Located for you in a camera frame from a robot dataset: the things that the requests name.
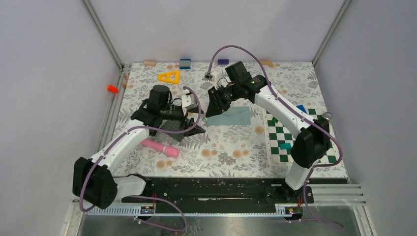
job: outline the pink cylinder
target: pink cylinder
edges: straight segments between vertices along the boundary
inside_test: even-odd
[[[175,147],[172,146],[166,146],[160,143],[157,143],[155,141],[149,140],[149,139],[145,139],[141,142],[141,144],[153,148],[157,151],[160,151],[168,156],[171,157],[178,157],[179,156],[179,150],[176,149]]]

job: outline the blue block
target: blue block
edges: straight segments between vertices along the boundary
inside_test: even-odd
[[[304,108],[304,106],[303,106],[303,105],[298,105],[298,106],[297,106],[297,108],[298,108],[298,109],[300,109],[300,110],[302,110],[304,113],[307,113],[307,112],[305,111],[305,108]]]
[[[217,64],[219,64],[219,65],[227,65],[227,64],[229,64],[229,59],[219,59],[219,61],[217,62]]]
[[[180,69],[191,69],[191,59],[180,59],[179,60]]]
[[[279,148],[281,149],[281,150],[285,150],[285,149],[290,149],[291,148],[291,144],[281,144],[280,146],[279,146]]]

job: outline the silver knob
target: silver knob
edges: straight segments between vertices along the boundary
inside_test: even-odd
[[[325,112],[322,115],[323,118],[325,118],[326,120],[328,120],[329,122],[331,122],[333,120],[333,114],[330,112]]]

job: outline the light blue cloth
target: light blue cloth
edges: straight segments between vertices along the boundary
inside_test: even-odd
[[[249,107],[230,107],[221,115],[207,118],[208,125],[250,125]]]

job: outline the teal block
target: teal block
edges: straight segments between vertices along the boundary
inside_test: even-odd
[[[290,149],[291,148],[291,144],[281,144],[280,146],[279,146],[279,148],[281,149],[281,150],[285,150],[285,149]]]

